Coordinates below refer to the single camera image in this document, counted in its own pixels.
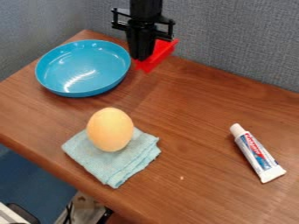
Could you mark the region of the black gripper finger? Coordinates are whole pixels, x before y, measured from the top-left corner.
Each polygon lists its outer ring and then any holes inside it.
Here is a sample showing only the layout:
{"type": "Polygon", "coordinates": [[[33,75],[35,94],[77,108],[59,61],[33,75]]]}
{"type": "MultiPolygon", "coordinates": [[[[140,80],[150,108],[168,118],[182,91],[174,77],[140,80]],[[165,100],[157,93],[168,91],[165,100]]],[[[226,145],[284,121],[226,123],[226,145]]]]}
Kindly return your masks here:
{"type": "Polygon", "coordinates": [[[126,43],[129,48],[130,57],[138,59],[138,30],[129,27],[125,31],[126,43]]]}
{"type": "Polygon", "coordinates": [[[153,53],[154,29],[142,29],[138,32],[137,59],[144,61],[153,53]]]}

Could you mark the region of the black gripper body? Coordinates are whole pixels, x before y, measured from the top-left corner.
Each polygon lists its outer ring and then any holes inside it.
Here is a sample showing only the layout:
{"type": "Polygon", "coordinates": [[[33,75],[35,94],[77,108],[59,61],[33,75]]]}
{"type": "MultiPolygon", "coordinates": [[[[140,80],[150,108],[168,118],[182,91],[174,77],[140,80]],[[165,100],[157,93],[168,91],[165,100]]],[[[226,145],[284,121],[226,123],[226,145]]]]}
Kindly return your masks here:
{"type": "Polygon", "coordinates": [[[156,39],[162,41],[173,41],[173,26],[174,22],[172,19],[157,15],[153,18],[148,18],[146,20],[141,20],[138,18],[133,18],[129,15],[128,9],[113,8],[112,10],[113,19],[112,19],[112,28],[120,31],[126,31],[128,28],[134,28],[138,31],[149,30],[156,39]],[[157,29],[157,25],[165,25],[166,31],[160,31],[157,29]]]}

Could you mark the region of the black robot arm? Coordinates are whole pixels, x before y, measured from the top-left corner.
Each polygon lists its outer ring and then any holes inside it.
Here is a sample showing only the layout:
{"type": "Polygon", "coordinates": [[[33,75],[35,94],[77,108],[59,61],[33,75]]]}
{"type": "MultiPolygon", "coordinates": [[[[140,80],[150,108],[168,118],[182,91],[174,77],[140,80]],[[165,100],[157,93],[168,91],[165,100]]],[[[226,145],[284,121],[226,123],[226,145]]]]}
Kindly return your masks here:
{"type": "Polygon", "coordinates": [[[157,39],[173,41],[174,21],[162,16],[164,0],[129,0],[129,8],[113,8],[112,28],[125,32],[130,57],[144,61],[157,39]]]}

